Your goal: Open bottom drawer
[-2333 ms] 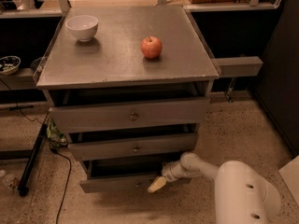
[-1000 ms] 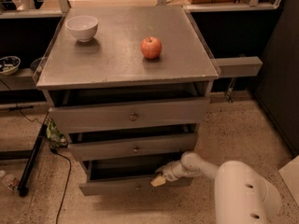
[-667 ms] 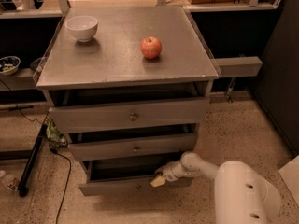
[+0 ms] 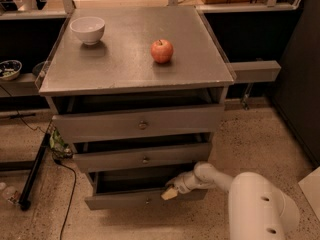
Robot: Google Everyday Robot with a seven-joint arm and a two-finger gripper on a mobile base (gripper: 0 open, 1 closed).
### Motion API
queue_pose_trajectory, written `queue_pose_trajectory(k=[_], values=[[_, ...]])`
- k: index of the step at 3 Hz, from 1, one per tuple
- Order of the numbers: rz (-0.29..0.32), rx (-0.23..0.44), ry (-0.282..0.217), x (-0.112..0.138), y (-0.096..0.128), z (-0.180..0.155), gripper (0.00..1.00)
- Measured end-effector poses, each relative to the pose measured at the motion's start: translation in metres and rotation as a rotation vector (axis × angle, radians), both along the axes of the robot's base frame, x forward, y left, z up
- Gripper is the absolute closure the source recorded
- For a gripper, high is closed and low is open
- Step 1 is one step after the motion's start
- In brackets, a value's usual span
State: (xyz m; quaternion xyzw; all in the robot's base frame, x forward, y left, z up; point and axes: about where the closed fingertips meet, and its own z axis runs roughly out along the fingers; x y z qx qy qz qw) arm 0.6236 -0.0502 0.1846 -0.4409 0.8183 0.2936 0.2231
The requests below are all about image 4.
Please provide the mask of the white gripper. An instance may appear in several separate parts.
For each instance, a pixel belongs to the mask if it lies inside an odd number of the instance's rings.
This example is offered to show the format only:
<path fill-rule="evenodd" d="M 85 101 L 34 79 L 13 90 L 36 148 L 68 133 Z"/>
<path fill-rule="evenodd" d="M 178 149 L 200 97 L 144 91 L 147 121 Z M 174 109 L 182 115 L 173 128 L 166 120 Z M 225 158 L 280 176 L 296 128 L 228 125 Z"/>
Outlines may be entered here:
<path fill-rule="evenodd" d="M 202 181 L 196 177 L 193 171 L 189 171 L 181 173 L 177 177 L 170 179 L 165 186 L 170 187 L 161 194 L 161 198 L 167 201 L 176 198 L 178 196 L 178 192 L 180 194 L 187 194 L 195 189 L 200 189 L 202 187 Z"/>

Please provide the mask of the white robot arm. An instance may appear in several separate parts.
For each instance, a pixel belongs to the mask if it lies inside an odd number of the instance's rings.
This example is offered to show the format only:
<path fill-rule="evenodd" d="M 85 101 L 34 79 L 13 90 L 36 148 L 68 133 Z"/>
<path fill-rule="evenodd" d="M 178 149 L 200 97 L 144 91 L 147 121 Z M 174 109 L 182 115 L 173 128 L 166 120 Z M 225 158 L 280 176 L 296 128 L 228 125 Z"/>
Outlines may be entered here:
<path fill-rule="evenodd" d="M 254 172 L 231 177 L 211 163 L 198 162 L 166 183 L 163 200 L 188 194 L 196 189 L 219 187 L 228 194 L 230 240 L 285 240 L 300 222 L 295 201 Z"/>

